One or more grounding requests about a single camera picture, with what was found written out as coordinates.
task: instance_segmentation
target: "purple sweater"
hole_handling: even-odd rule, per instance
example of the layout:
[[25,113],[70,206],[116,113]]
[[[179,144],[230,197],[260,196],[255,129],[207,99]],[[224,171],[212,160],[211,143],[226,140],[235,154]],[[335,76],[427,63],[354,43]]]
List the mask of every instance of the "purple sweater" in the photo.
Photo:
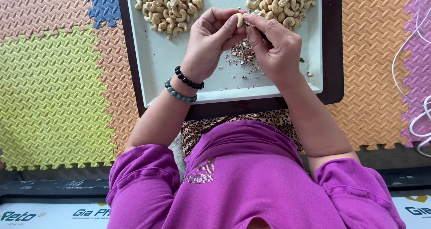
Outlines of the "purple sweater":
[[405,228],[380,175],[353,159],[325,163],[313,181],[294,142],[258,121],[203,135],[180,185],[171,150],[143,145],[111,169],[108,228]]

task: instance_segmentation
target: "white cable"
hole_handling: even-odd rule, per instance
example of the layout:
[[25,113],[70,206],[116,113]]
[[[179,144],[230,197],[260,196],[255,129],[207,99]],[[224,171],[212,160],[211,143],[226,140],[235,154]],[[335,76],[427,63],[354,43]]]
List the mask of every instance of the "white cable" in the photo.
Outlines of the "white cable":
[[422,24],[425,22],[425,20],[427,19],[427,17],[428,17],[428,15],[430,14],[430,11],[431,11],[431,7],[430,7],[430,9],[428,10],[428,12],[427,12],[427,14],[425,15],[425,17],[423,18],[423,20],[422,20],[422,22],[421,22],[421,24],[419,24],[419,26],[417,25],[417,22],[418,22],[418,18],[419,18],[419,9],[420,9],[420,2],[421,2],[421,0],[419,0],[419,6],[418,6],[418,14],[417,14],[417,17],[416,17],[416,29],[413,31],[413,33],[407,38],[407,40],[402,44],[402,46],[401,46],[401,48],[398,50],[398,52],[396,53],[396,55],[395,55],[395,57],[394,57],[394,60],[392,61],[392,77],[394,78],[394,82],[395,82],[395,85],[396,85],[396,87],[398,88],[398,90],[401,92],[401,94],[410,102],[410,103],[412,103],[413,105],[415,105],[415,106],[417,106],[417,107],[423,107],[424,109],[425,109],[425,111],[422,113],[422,114],[420,114],[419,116],[417,116],[416,118],[414,118],[413,120],[412,120],[412,122],[410,123],[410,127],[409,127],[409,129],[410,129],[410,132],[413,134],[413,135],[415,135],[415,136],[417,136],[417,137],[428,137],[424,142],[422,142],[421,144],[419,144],[418,145],[418,147],[416,148],[416,150],[420,153],[420,154],[422,154],[422,155],[424,155],[424,156],[427,156],[427,157],[430,157],[431,158],[431,155],[428,155],[428,154],[425,154],[425,153],[423,153],[420,149],[421,149],[421,147],[425,144],[425,143],[427,143],[427,142],[429,142],[429,141],[431,141],[431,132],[430,133],[428,133],[428,134],[416,134],[414,131],[413,131],[413,125],[414,125],[414,123],[418,120],[418,119],[420,119],[422,116],[424,116],[424,115],[426,115],[426,116],[428,116],[428,118],[430,119],[430,121],[431,121],[431,114],[430,114],[430,110],[428,110],[428,104],[431,104],[431,102],[428,102],[428,100],[429,99],[431,99],[431,95],[430,96],[428,96],[428,97],[426,97],[425,98],[425,100],[424,100],[424,104],[423,105],[417,105],[416,103],[414,103],[410,98],[408,98],[407,97],[407,95],[405,94],[405,93],[403,93],[402,92],[402,90],[401,90],[401,88],[400,88],[400,86],[398,85],[398,83],[396,82],[396,79],[395,79],[395,71],[394,71],[394,67],[395,67],[395,60],[396,60],[396,57],[400,54],[400,52],[401,52],[401,50],[404,48],[404,46],[407,44],[407,42],[412,38],[412,36],[416,33],[416,32],[418,32],[418,30],[419,30],[419,28],[422,26]]

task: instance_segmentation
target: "bracelet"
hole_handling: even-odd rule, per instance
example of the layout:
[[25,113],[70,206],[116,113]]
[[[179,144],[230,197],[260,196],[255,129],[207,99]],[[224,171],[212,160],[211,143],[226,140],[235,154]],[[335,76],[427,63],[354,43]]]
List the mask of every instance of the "bracelet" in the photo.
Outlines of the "bracelet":
[[171,87],[171,80],[172,78],[169,78],[165,81],[165,87],[167,88],[168,92],[172,94],[172,96],[175,96],[177,99],[180,99],[181,101],[186,102],[196,102],[197,94],[194,97],[186,97],[179,93],[177,93],[172,87]]
[[205,83],[201,83],[201,84],[196,84],[193,83],[192,81],[190,81],[189,79],[187,79],[187,77],[184,77],[184,75],[181,73],[181,66],[177,66],[175,67],[175,74],[178,76],[179,79],[181,79],[183,81],[183,83],[187,84],[187,86],[192,87],[194,89],[197,90],[201,90],[202,88],[205,87]]

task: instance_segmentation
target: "forearm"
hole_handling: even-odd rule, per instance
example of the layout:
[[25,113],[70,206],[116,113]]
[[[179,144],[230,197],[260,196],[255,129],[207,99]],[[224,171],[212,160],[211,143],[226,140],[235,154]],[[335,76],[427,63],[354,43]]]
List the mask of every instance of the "forearm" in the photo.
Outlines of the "forearm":
[[[197,92],[176,76],[172,78],[171,86],[187,97],[192,97]],[[180,132],[190,105],[164,89],[135,125],[125,151],[145,144],[169,146]]]
[[298,73],[297,77],[279,89],[289,107],[295,131],[309,157],[331,156],[353,150],[302,74]]

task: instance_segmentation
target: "woman's left hand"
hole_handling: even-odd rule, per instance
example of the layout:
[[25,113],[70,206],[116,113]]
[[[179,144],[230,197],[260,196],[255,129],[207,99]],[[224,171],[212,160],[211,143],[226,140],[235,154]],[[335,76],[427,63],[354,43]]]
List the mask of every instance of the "woman's left hand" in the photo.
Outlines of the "woman's left hand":
[[181,71],[194,83],[210,77],[223,51],[247,37],[245,27],[237,28],[236,9],[210,8],[192,25]]

